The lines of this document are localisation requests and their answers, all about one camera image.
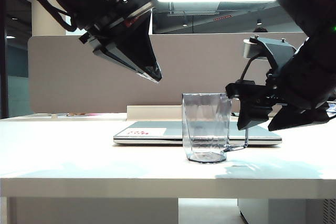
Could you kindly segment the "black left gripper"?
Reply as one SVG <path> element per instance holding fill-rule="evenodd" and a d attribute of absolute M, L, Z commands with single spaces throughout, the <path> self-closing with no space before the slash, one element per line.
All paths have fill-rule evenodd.
<path fill-rule="evenodd" d="M 150 41 L 151 9 L 157 0 L 79 0 L 80 37 L 96 56 L 158 83 L 160 66 Z"/>

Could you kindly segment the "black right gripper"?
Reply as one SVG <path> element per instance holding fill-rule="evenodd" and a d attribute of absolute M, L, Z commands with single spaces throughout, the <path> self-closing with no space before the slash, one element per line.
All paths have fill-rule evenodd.
<path fill-rule="evenodd" d="M 225 87 L 228 98 L 240 101 L 238 129 L 268 121 L 275 105 L 272 95 L 280 103 L 305 111 L 299 113 L 283 106 L 269 123 L 269 131 L 329 122 L 326 101 L 335 89 L 335 39 L 308 38 L 299 48 L 286 41 L 267 39 L 265 46 L 271 66 L 266 86 L 237 80 Z"/>

